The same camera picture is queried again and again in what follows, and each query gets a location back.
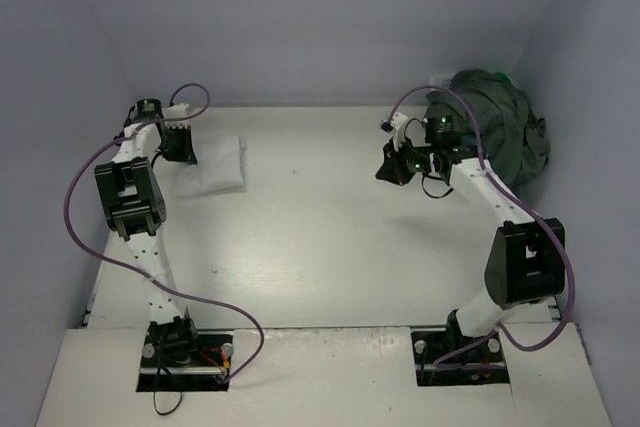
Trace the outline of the white t shirt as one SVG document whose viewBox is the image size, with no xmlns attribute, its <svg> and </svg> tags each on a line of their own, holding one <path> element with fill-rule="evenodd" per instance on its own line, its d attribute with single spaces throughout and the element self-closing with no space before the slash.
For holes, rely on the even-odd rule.
<svg viewBox="0 0 640 427">
<path fill-rule="evenodd" d="M 194 142 L 197 163 L 181 165 L 175 179 L 180 198 L 242 191 L 246 142 L 240 136 L 215 136 Z"/>
</svg>

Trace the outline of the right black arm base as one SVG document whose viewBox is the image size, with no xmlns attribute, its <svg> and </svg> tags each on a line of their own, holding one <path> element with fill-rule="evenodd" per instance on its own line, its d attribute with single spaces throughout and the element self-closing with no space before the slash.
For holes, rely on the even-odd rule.
<svg viewBox="0 0 640 427">
<path fill-rule="evenodd" d="M 461 333 L 455 311 L 444 327 L 410 331 L 418 387 L 508 384 L 510 376 L 495 330 L 481 337 Z"/>
</svg>

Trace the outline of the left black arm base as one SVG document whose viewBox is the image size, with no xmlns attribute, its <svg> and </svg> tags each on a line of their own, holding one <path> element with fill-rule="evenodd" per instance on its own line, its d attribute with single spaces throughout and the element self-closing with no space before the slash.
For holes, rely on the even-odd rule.
<svg viewBox="0 0 640 427">
<path fill-rule="evenodd" d="M 136 390 L 225 392 L 233 354 L 230 332 L 198 330 L 188 317 L 152 322 L 145 333 Z"/>
</svg>

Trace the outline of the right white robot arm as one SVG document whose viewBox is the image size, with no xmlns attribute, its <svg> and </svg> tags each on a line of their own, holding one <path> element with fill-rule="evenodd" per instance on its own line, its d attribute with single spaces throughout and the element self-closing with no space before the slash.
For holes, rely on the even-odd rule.
<svg viewBox="0 0 640 427">
<path fill-rule="evenodd" d="M 478 149 L 454 134 L 451 116 L 427 120 L 424 146 L 415 146 L 406 135 L 412 121 L 395 113 L 382 124 L 391 138 L 383 147 L 376 178 L 398 186 L 416 175 L 437 178 L 466 199 L 493 234 L 479 293 L 449 315 L 442 335 L 445 352 L 464 359 L 477 349 L 479 337 L 516 308 L 542 303 L 564 290 L 566 266 L 558 251 L 564 245 L 564 227 L 555 218 L 536 222 Z"/>
</svg>

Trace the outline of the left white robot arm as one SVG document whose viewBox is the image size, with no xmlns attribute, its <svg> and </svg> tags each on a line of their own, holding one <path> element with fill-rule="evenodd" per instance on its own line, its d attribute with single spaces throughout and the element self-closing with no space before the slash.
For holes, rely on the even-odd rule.
<svg viewBox="0 0 640 427">
<path fill-rule="evenodd" d="M 94 179 L 109 229 L 124 241 L 133 256 L 133 270 L 148 282 L 148 342 L 175 365 L 191 365 L 199 356 L 200 342 L 188 307 L 177 290 L 165 249 L 163 224 L 167 207 L 153 156 L 147 153 L 154 133 L 157 152 L 178 163 L 197 162 L 191 144 L 191 115 L 187 104 L 164 108 L 158 99 L 146 98 L 133 106 L 116 139 L 118 150 L 108 162 L 94 167 Z"/>
</svg>

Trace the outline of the white laundry basket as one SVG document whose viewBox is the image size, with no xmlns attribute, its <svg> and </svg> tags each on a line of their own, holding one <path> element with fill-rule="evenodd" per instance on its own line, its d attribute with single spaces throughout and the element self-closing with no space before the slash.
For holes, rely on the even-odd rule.
<svg viewBox="0 0 640 427">
<path fill-rule="evenodd" d="M 454 72 L 435 73 L 429 78 L 429 83 L 439 88 L 450 90 L 452 88 L 452 79 L 454 76 Z"/>
</svg>

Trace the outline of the grey green t shirt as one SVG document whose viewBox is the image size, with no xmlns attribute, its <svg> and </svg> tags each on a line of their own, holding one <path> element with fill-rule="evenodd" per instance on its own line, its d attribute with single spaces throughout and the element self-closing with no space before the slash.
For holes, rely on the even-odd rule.
<svg viewBox="0 0 640 427">
<path fill-rule="evenodd" d="M 545 120 L 533 112 L 526 94 L 493 72 L 467 69 L 455 74 L 448 92 L 427 94 L 426 115 L 452 115 L 464 145 L 476 143 L 469 106 L 480 130 L 483 152 L 504 184 L 516 190 L 538 177 L 549 160 Z"/>
</svg>

